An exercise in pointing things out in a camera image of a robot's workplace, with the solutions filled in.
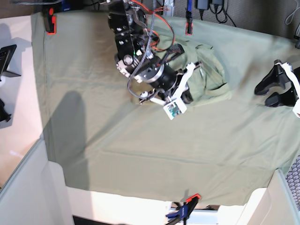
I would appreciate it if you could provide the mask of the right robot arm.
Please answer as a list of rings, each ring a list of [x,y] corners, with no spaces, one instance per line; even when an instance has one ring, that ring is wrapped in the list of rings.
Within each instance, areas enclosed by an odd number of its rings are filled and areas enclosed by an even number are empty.
[[[178,98],[185,104],[193,102],[184,74],[185,69],[173,69],[170,62],[184,54],[175,42],[171,24],[161,16],[165,10],[152,2],[146,7],[140,0],[106,0],[108,25],[114,32],[117,47],[116,68],[127,78],[127,90],[140,103],[162,101],[166,104]],[[162,20],[172,34],[171,43],[159,48],[160,36],[154,30],[155,19]]]

